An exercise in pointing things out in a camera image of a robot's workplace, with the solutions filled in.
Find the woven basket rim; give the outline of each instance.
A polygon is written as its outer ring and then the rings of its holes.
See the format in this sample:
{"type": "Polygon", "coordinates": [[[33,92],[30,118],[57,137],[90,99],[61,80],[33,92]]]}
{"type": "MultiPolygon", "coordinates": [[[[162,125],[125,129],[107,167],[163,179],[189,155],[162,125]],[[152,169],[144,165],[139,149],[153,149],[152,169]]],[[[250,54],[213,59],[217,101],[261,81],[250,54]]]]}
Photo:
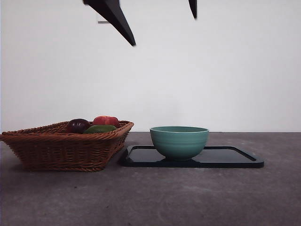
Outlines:
{"type": "Polygon", "coordinates": [[[125,132],[125,130],[130,130],[134,123],[130,121],[119,121],[120,123],[125,123],[125,125],[117,128],[116,130],[106,132],[106,133],[94,133],[94,134],[76,134],[76,133],[24,133],[26,130],[42,130],[48,127],[54,127],[58,126],[61,124],[68,123],[68,121],[63,121],[63,122],[58,122],[58,123],[53,123],[47,126],[41,126],[41,127],[36,127],[36,128],[30,128],[30,129],[20,129],[16,131],[8,131],[8,132],[2,132],[2,135],[0,135],[0,140],[5,140],[6,138],[13,138],[15,137],[16,139],[20,138],[56,138],[56,139],[83,139],[83,140],[90,140],[90,139],[101,139],[101,140],[106,140],[106,139],[113,139],[113,138],[118,138],[122,136],[125,132]]]}

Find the red fruit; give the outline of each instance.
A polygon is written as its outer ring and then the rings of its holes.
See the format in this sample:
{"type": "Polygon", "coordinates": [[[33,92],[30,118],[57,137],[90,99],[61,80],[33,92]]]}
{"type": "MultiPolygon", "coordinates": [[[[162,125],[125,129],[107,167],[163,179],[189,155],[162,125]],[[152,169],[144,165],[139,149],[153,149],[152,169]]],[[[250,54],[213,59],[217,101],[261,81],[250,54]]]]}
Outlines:
{"type": "Polygon", "coordinates": [[[119,127],[119,121],[116,117],[101,115],[93,120],[93,125],[113,125],[119,127]]]}
{"type": "Polygon", "coordinates": [[[90,123],[85,119],[73,119],[67,124],[67,133],[83,133],[90,127],[90,123]]]}

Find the green fruit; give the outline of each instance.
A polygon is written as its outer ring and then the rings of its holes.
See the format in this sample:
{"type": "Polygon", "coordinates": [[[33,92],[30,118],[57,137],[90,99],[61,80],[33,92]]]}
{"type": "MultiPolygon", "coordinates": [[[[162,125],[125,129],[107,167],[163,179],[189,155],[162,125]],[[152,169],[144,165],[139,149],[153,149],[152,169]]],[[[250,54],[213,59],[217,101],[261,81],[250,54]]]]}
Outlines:
{"type": "Polygon", "coordinates": [[[115,130],[116,127],[113,125],[94,125],[90,126],[87,130],[84,131],[84,134],[87,133],[106,133],[115,130]]]}

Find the dark purple plum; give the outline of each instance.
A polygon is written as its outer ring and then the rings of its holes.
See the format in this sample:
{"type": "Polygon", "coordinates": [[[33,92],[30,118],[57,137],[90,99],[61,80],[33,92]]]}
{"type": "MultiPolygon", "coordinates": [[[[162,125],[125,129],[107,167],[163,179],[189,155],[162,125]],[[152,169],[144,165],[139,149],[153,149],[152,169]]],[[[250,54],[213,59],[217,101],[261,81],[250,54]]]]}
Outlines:
{"type": "Polygon", "coordinates": [[[90,123],[85,119],[73,119],[67,124],[67,133],[83,133],[90,127],[90,123]]]}

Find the teal bowl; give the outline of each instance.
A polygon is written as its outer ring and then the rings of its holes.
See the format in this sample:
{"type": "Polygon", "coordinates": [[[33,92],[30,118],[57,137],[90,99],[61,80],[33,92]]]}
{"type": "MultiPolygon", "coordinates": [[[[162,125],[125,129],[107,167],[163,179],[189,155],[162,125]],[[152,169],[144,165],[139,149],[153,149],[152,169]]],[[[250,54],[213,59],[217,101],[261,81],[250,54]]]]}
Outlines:
{"type": "Polygon", "coordinates": [[[160,126],[150,129],[156,150],[168,160],[184,161],[201,153],[209,130],[188,126],[160,126]]]}

